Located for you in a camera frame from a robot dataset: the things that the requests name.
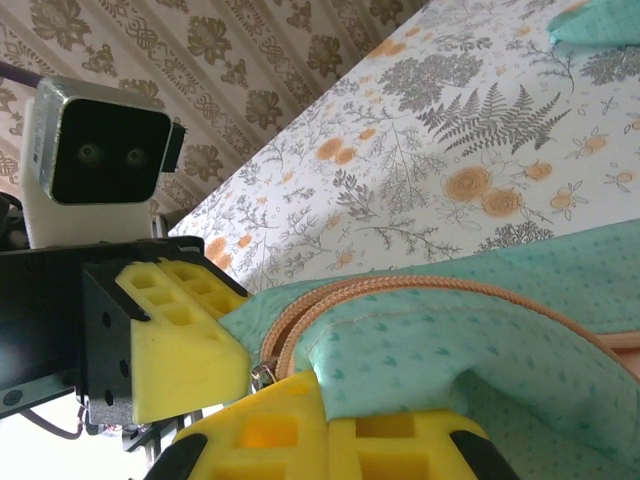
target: wire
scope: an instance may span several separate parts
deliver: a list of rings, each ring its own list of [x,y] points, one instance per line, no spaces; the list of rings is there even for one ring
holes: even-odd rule
[[[29,248],[22,203],[0,192],[0,252]]]
[[[44,77],[40,74],[30,72],[24,68],[16,67],[9,63],[0,62],[0,78],[6,78],[27,87],[38,88],[38,83]]]
[[[53,423],[45,420],[40,415],[38,415],[33,410],[25,410],[20,412],[24,418],[29,420],[31,423],[37,425],[40,428],[43,428],[47,432],[56,435],[57,437],[64,438],[65,440],[77,440],[82,435],[83,430],[83,422],[82,422],[82,414],[84,413],[84,407],[80,407],[78,409],[78,429],[75,432],[67,432],[60,427],[57,427]]]

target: zipper teeth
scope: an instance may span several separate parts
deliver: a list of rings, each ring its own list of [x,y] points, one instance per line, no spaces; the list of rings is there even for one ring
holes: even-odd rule
[[[263,344],[262,359],[277,357],[277,365],[275,369],[276,379],[280,380],[292,375],[295,370],[293,353],[295,345],[307,328],[323,313],[330,308],[356,299],[358,297],[370,295],[372,293],[380,293],[392,290],[400,290],[405,288],[425,288],[425,289],[446,289],[460,290],[466,292],[480,293],[492,297],[498,297],[515,305],[522,306],[536,313],[544,315],[573,331],[577,335],[584,338],[589,343],[595,345],[606,355],[621,365],[633,378],[640,382],[640,379],[629,370],[629,368],[621,363],[618,356],[598,337],[569,319],[565,315],[558,313],[544,305],[541,305],[527,297],[508,290],[487,285],[471,280],[459,280],[447,277],[429,277],[429,276],[376,276],[376,277],[360,277],[357,279],[349,279],[347,281],[333,283],[331,285],[313,290],[306,295],[300,297],[288,307],[274,324],[274,331],[279,335],[271,335],[269,332],[265,337]],[[274,347],[278,339],[286,330],[286,339],[281,342],[281,350],[275,351]]]

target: orange flower print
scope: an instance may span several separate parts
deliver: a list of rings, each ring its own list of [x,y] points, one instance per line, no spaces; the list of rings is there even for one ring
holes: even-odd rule
[[[360,133],[360,140],[369,140],[376,134],[375,128],[367,128]]]
[[[508,217],[521,205],[522,197],[513,190],[491,190],[482,196],[482,208],[491,217]]]
[[[569,208],[571,206],[571,196],[558,194],[551,199],[550,204],[553,208],[564,210],[565,208]]]
[[[251,239],[252,237],[249,234],[246,234],[245,236],[240,237],[240,240],[238,240],[238,246],[240,248],[245,248],[247,245],[251,243]]]
[[[413,37],[420,31],[420,27],[413,27],[407,33],[404,34],[405,37]]]
[[[482,167],[467,167],[454,173],[444,186],[444,193],[454,202],[469,202],[491,186],[491,175]]]
[[[391,57],[391,56],[393,56],[393,55],[397,55],[397,54],[399,54],[400,52],[402,52],[402,51],[406,50],[406,48],[407,48],[407,44],[406,44],[406,43],[398,43],[398,44],[394,45],[393,47],[391,47],[391,48],[386,52],[386,55],[387,55],[388,57]]]
[[[207,248],[205,248],[204,251],[204,255],[209,260],[213,261],[215,257],[220,255],[224,251],[224,247],[226,246],[227,241],[224,239],[224,237],[217,237],[209,245],[207,245]]]
[[[531,27],[529,25],[525,25],[518,29],[518,33],[516,34],[518,37],[524,37],[531,33]]]
[[[229,267],[231,266],[231,262],[233,261],[233,257],[228,254],[228,253],[223,253],[222,255],[216,257],[213,260],[213,263],[220,269],[220,270],[228,270]]]
[[[380,45],[378,45],[376,48],[374,48],[371,51],[371,53],[369,55],[367,55],[367,56],[369,58],[381,57],[382,55],[385,55],[389,51],[389,49],[391,47],[393,47],[393,40],[391,40],[390,38],[387,38]]]
[[[344,252],[340,252],[338,254],[338,260],[336,260],[336,263],[333,264],[334,268],[336,270],[340,270],[345,265],[349,265],[351,262],[353,262],[354,253],[355,252],[353,250],[345,250]]]
[[[577,145],[578,149],[571,152],[565,158],[590,157],[607,145],[607,137],[607,134],[599,133],[599,129],[596,127],[591,131],[591,135],[589,137],[583,137],[582,140],[574,138],[573,143]]]
[[[330,215],[326,223],[327,230],[333,230],[339,224],[340,224],[340,215],[337,215],[337,214]]]
[[[604,183],[615,185],[625,193],[631,193],[631,191],[629,190],[629,188],[625,184],[626,183],[631,183],[633,181],[633,178],[634,178],[633,173],[622,172],[622,173],[619,173],[617,175],[608,175],[607,174],[606,177],[609,180],[607,180]]]
[[[285,173],[282,176],[282,182],[280,182],[280,183],[287,183],[292,178],[293,178],[293,172],[292,171],[288,171],[287,173]]]
[[[620,183],[629,183],[633,180],[633,174],[629,172],[619,173],[616,175],[616,181]]]
[[[342,148],[342,143],[343,142],[340,137],[333,137],[327,140],[322,145],[320,145],[320,148],[318,148],[318,150],[316,151],[316,158],[318,160],[329,160],[340,151],[340,149]]]
[[[572,183],[567,184],[566,187],[559,188],[556,196],[551,199],[549,204],[552,208],[554,208],[553,213],[562,213],[564,217],[571,221],[572,210],[575,209],[579,203],[589,203],[582,197],[576,195],[576,190],[578,190],[582,186],[582,180],[576,182],[575,185]]]
[[[633,123],[624,127],[624,134],[626,135],[631,130],[640,132],[640,113],[627,113],[627,116],[633,118]]]
[[[530,167],[528,167],[524,174],[527,178],[531,180],[544,180],[549,175],[551,175],[551,171],[553,168],[548,163],[540,163],[536,162]]]
[[[353,160],[353,157],[355,157],[355,156],[356,156],[356,149],[355,148],[343,148],[336,155],[336,164],[337,165],[346,165],[351,160]]]

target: zipper pull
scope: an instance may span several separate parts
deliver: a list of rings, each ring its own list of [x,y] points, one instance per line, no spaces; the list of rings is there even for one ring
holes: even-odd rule
[[[271,357],[251,370],[251,393],[257,393],[263,388],[276,383],[276,363],[278,357]]]

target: patterned wallpaper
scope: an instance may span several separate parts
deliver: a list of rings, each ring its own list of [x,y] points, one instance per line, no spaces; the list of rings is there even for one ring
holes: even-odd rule
[[[185,213],[426,0],[0,0],[0,57],[146,95],[188,128],[152,201]],[[26,87],[0,80],[0,189]]]

